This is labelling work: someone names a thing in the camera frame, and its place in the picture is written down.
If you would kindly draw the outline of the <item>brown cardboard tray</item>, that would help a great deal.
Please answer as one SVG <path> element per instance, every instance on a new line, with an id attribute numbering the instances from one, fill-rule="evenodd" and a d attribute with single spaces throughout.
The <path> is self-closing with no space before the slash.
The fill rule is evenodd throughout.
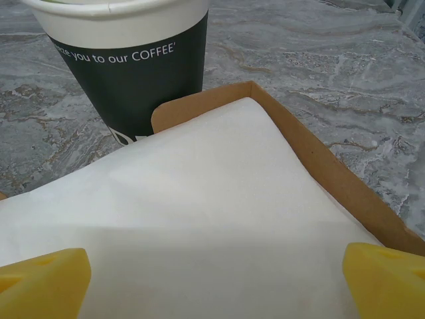
<path id="1" fill-rule="evenodd" d="M 157 133 L 0 201 L 0 265 L 83 247 L 310 251 L 425 240 L 254 82 L 160 105 Z"/>

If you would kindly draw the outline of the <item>black white paper cup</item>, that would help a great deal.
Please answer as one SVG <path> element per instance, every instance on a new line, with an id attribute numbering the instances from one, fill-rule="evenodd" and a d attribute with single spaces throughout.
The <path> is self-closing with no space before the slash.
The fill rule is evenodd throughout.
<path id="1" fill-rule="evenodd" d="M 210 0 L 21 0 L 123 146 L 203 88 Z"/>

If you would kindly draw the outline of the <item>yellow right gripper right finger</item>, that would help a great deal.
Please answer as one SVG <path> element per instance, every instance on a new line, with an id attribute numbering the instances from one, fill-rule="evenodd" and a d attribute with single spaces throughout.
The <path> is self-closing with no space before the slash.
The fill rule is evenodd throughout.
<path id="1" fill-rule="evenodd" d="M 425 319 L 425 257 L 350 243 L 343 275 L 361 319 Z"/>

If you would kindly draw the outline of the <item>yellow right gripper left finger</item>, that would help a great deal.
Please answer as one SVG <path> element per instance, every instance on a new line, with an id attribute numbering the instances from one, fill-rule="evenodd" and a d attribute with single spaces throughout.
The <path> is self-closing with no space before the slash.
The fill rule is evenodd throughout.
<path id="1" fill-rule="evenodd" d="M 77 319 L 92 271 L 83 248 L 0 267 L 0 319 Z"/>

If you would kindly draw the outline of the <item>white paper sheet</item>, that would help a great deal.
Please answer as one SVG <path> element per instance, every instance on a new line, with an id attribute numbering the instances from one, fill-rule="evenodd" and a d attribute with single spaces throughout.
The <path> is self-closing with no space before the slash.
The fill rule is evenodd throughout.
<path id="1" fill-rule="evenodd" d="M 359 319 L 345 248 L 377 240 L 243 98 L 0 201 L 0 265 L 88 253 L 80 319 Z"/>

